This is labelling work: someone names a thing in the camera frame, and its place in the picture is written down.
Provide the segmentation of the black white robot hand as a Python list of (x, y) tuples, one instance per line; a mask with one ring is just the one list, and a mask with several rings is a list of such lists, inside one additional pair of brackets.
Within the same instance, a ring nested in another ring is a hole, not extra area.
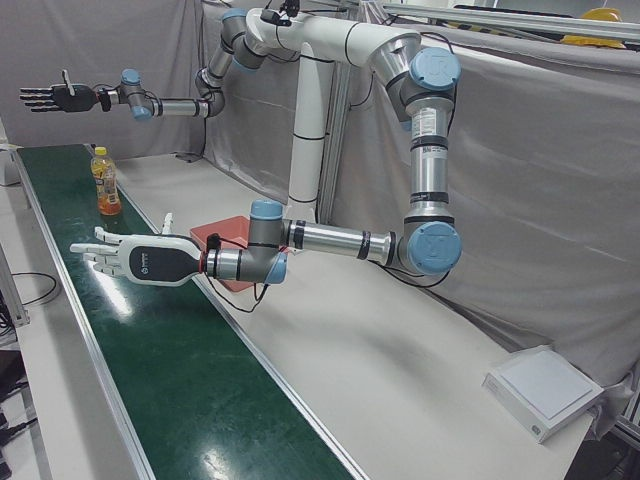
[(86, 112), (99, 103), (98, 94), (85, 84), (70, 81), (67, 69), (62, 70), (62, 84), (47, 88), (20, 88), (19, 98), (32, 112)]
[(115, 234), (97, 226), (94, 235), (103, 241), (74, 243), (70, 251), (82, 253), (93, 269), (111, 277), (125, 277), (142, 285), (177, 287), (202, 272), (203, 252), (189, 237), (171, 231), (173, 214), (167, 213), (157, 235)]

